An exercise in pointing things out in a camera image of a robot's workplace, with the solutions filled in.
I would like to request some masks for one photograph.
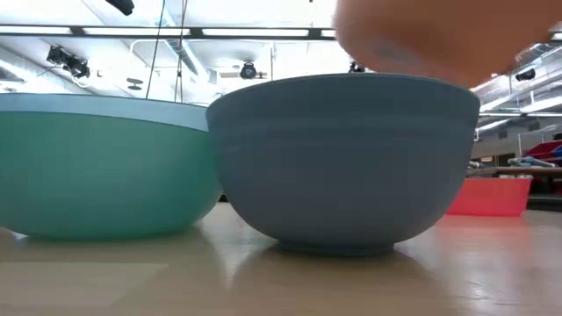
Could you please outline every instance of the bowl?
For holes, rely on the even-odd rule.
[[[479,100],[409,75],[315,75],[237,90],[206,116],[221,184],[248,224],[292,250],[374,255],[445,214]]]
[[[85,95],[0,95],[0,226],[33,237],[174,233],[221,187],[206,108]]]

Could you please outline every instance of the bowl base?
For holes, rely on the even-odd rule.
[[[280,241],[277,246],[283,250],[308,253],[311,255],[332,255],[347,257],[366,257],[384,255],[394,251],[394,245],[376,247],[342,247],[342,246],[318,246],[299,244],[294,242]]]

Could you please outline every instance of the bowl rim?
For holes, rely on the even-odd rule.
[[[209,109],[215,108],[216,104],[222,103],[222,101],[224,101],[224,99],[226,99],[226,98],[236,97],[236,95],[238,95],[238,94],[246,93],[246,92],[254,90],[254,89],[262,89],[262,88],[265,88],[265,87],[269,87],[271,85],[284,84],[284,83],[287,83],[287,82],[295,83],[295,82],[299,82],[299,81],[307,81],[307,80],[315,80],[315,79],[328,79],[328,78],[340,78],[340,77],[352,77],[352,76],[354,76],[354,77],[367,77],[367,78],[372,78],[372,77],[400,78],[400,79],[416,80],[416,81],[421,81],[421,82],[425,82],[425,83],[437,83],[437,84],[441,84],[441,85],[444,85],[444,86],[451,87],[455,90],[459,90],[460,92],[463,92],[463,93],[467,94],[468,96],[474,97],[475,99],[477,99],[479,101],[478,96],[476,96],[476,94],[474,94],[472,91],[470,91],[468,89],[465,89],[465,88],[463,88],[459,85],[456,85],[454,83],[447,83],[443,80],[436,79],[436,78],[424,77],[424,76],[419,76],[419,75],[394,74],[394,73],[343,73],[343,74],[325,74],[325,75],[304,75],[304,76],[284,78],[284,79],[279,79],[279,80],[272,80],[272,81],[268,81],[266,83],[254,84],[254,85],[251,85],[251,86],[248,86],[248,87],[244,87],[242,89],[232,91],[232,92],[227,93],[226,95],[224,95],[222,97],[219,97],[218,99],[211,102],[211,104],[209,105]]]
[[[48,112],[136,119],[208,132],[206,107],[170,101],[82,94],[0,94],[1,112]]]

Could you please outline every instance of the hand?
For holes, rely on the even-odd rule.
[[[470,88],[547,40],[561,11],[562,1],[552,0],[339,0],[335,29],[372,70]]]

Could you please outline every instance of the teal bowl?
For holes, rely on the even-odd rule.
[[[115,240],[183,231],[221,187],[205,107],[84,95],[0,95],[0,226]]]

